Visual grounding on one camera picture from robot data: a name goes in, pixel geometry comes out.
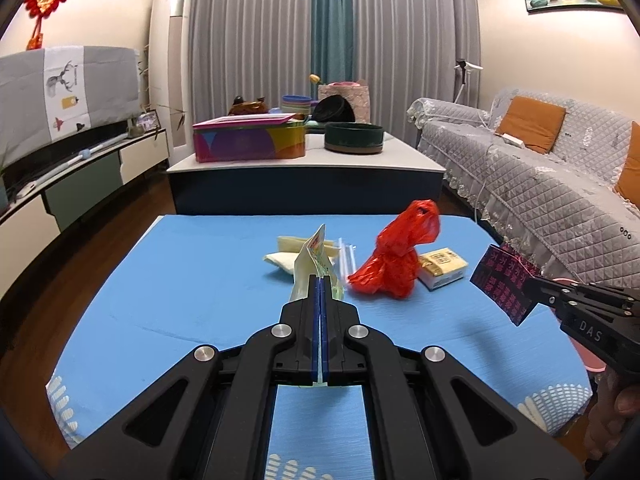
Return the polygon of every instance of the dark green ceramic bowl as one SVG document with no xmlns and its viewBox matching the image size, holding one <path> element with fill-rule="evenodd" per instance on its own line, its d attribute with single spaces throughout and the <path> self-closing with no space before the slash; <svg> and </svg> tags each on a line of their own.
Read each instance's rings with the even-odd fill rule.
<svg viewBox="0 0 640 480">
<path fill-rule="evenodd" d="M 370 155 L 382 151 L 385 131 L 382 126 L 363 123 L 327 123 L 324 147 L 332 152 Z"/>
</svg>

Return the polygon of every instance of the white standing air conditioner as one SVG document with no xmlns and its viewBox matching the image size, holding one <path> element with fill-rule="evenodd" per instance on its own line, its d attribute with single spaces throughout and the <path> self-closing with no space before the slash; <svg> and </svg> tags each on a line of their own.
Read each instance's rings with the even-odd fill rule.
<svg viewBox="0 0 640 480">
<path fill-rule="evenodd" d="M 193 153 L 190 16 L 191 0 L 154 0 L 149 31 L 149 102 L 166 128 L 171 164 Z"/>
</svg>

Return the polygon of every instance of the wall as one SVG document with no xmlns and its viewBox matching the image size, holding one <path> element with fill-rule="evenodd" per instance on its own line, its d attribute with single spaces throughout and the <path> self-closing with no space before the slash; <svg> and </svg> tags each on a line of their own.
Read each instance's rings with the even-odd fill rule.
<svg viewBox="0 0 640 480">
<path fill-rule="evenodd" d="M 640 120 L 640 37 L 621 12 L 528 14 L 524 0 L 478 0 L 480 104 L 505 86 L 542 90 Z"/>
<path fill-rule="evenodd" d="M 124 46 L 142 52 L 148 43 L 153 0 L 67 0 L 42 22 L 44 46 Z M 22 6 L 0 39 L 0 56 L 25 49 L 35 20 Z"/>
</svg>

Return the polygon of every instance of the sofa armrest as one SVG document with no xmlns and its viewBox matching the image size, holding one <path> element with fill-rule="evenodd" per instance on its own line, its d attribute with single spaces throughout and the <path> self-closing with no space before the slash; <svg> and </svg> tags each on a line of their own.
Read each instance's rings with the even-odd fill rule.
<svg viewBox="0 0 640 480">
<path fill-rule="evenodd" d="M 489 112 L 479 108 L 424 97 L 415 100 L 406 113 L 409 122 L 414 123 L 418 129 L 422 129 L 428 121 L 487 126 L 490 116 Z"/>
</svg>

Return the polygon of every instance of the orange pillow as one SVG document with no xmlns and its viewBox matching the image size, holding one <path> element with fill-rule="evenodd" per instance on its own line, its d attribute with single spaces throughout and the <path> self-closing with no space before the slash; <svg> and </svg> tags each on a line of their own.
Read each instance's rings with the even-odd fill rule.
<svg viewBox="0 0 640 480">
<path fill-rule="evenodd" d="M 626 154 L 625 167 L 622 169 L 618 183 L 614 188 L 629 202 L 640 207 L 640 124 L 631 126 L 631 141 Z"/>
<path fill-rule="evenodd" d="M 519 138 L 530 150 L 548 153 L 554 146 L 566 108 L 528 97 L 514 97 L 497 133 Z"/>
</svg>

